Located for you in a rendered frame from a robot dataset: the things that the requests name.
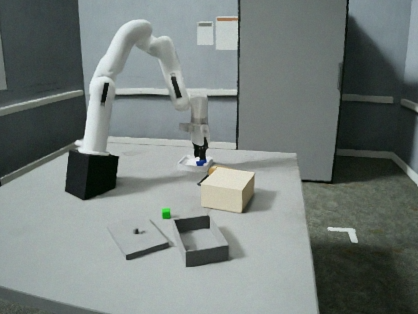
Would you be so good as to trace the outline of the green block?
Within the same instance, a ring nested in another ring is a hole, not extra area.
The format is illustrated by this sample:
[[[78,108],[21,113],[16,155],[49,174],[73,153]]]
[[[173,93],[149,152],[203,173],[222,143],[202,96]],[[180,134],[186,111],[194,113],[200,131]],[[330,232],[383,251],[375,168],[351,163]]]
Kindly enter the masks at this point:
[[[170,219],[170,208],[162,208],[162,219]]]

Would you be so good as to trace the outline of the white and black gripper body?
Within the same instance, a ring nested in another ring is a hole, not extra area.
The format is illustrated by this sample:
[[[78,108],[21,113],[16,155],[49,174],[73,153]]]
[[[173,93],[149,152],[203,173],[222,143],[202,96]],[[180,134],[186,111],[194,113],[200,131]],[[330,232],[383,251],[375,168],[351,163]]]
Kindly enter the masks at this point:
[[[191,141],[199,146],[203,146],[204,137],[206,137],[208,145],[210,144],[210,135],[208,123],[194,125],[194,132],[191,132]]]

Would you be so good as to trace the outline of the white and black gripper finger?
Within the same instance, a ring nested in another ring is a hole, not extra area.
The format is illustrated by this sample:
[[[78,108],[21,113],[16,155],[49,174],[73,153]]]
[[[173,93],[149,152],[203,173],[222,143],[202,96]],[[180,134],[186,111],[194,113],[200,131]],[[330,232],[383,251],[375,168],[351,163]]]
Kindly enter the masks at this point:
[[[191,141],[192,142],[192,141]],[[199,152],[200,152],[200,149],[199,149],[199,145],[196,145],[196,144],[194,144],[193,142],[192,142],[192,144],[193,144],[193,149],[195,149],[194,150],[194,158],[197,158],[197,157],[199,157]]]
[[[202,148],[203,147],[203,148]],[[205,160],[206,159],[206,150],[209,148],[206,137],[204,137],[204,145],[200,146],[200,152],[199,152],[199,160]]]

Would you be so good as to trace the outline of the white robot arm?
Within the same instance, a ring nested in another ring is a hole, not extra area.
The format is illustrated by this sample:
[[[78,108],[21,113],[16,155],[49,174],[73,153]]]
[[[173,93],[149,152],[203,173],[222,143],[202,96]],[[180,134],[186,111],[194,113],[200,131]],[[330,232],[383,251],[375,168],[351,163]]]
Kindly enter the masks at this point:
[[[79,152],[100,156],[110,154],[106,148],[116,94],[114,82],[116,75],[123,71],[133,46],[158,57],[174,108],[179,112],[191,108],[191,122],[180,123],[179,129],[190,133],[194,132],[194,125],[208,123],[207,95],[187,93],[172,40],[166,36],[155,38],[152,31],[152,25],[148,21],[133,20],[122,26],[115,35],[107,54],[99,62],[89,87],[91,97],[84,141],[75,142],[75,145],[81,146]]]

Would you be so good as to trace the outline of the brown cardboard box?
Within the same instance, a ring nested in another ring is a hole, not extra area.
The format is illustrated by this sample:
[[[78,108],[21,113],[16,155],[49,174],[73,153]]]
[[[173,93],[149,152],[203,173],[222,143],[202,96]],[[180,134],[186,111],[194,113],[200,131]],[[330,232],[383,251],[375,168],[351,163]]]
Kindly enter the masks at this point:
[[[209,168],[209,175],[211,175],[218,168],[232,169],[232,168],[228,168],[228,167],[223,167],[223,166],[215,165],[215,166]],[[236,169],[232,169],[232,170],[236,170]]]

